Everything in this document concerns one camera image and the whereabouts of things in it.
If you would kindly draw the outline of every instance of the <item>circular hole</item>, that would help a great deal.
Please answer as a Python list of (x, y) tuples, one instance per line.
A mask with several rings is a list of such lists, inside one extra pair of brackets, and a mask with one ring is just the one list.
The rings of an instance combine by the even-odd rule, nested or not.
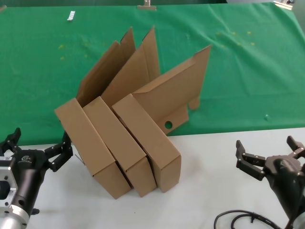
[(172, 124), (171, 121), (166, 121), (164, 126), (165, 126), (166, 129), (169, 130), (169, 129), (171, 129), (173, 127), (173, 124)]
[(18, 203), (23, 206), (24, 205), (24, 201), (22, 199), (18, 200)]

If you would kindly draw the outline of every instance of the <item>robotic arm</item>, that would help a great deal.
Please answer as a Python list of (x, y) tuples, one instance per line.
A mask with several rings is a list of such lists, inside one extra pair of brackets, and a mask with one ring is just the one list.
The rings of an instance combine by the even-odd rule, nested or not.
[(305, 229), (305, 166), (302, 167), (298, 161), (298, 158), (305, 157), (305, 147), (291, 136), (287, 143), (293, 151), (291, 154), (264, 158), (246, 153), (238, 140), (236, 167), (260, 181), (266, 177), (289, 217), (286, 228), (293, 225), (294, 229)]
[[(21, 131), (17, 128), (0, 143), (0, 213), (6, 214), (0, 229), (25, 229), (30, 216), (39, 213), (34, 204), (46, 171), (50, 168), (56, 172), (73, 156), (66, 133), (62, 143), (45, 151), (22, 150), (17, 146), (20, 136)], [(7, 150), (13, 155), (5, 156)]]

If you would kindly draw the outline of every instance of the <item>cardboard box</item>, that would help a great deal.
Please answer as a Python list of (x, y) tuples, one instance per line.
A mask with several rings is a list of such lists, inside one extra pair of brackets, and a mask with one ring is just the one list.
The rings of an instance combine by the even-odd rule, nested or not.
[(206, 47), (112, 106), (149, 156), (162, 192), (179, 182), (181, 171), (181, 155), (165, 133), (188, 120), (187, 105), (199, 106), (210, 49)]
[(115, 159), (76, 99), (55, 110), (90, 174), (117, 199), (131, 190)]
[(86, 105), (84, 111), (139, 196), (155, 190), (157, 186), (146, 154), (102, 98)]
[(90, 174), (115, 198), (131, 187), (82, 107), (100, 96), (135, 52), (132, 28), (115, 41), (82, 80), (76, 99), (55, 110)]

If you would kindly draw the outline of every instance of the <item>metal clip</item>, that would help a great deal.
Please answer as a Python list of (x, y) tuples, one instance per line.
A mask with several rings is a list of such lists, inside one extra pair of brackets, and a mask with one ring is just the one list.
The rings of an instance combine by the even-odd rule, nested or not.
[(288, 5), (288, 4), (285, 4), (283, 3), (283, 0), (281, 2), (278, 2), (278, 1), (273, 1), (273, 3), (278, 6), (278, 7), (281, 7), (281, 8), (284, 8), (286, 10), (292, 10), (292, 7), (291, 5)]
[(144, 0), (143, 6), (138, 6), (138, 10), (157, 10), (156, 6), (151, 6), (151, 0)]

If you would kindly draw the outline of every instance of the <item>open cardboard box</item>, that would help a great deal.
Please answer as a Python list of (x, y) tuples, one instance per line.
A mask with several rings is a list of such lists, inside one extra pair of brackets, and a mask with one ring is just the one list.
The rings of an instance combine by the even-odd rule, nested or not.
[(181, 155), (165, 133), (188, 120), (187, 104), (198, 107), (209, 52), (159, 77), (154, 28), (137, 50), (130, 29), (82, 80), (76, 98), (55, 110), (90, 174), (114, 198), (130, 185), (142, 197), (155, 180), (163, 192), (178, 183)]

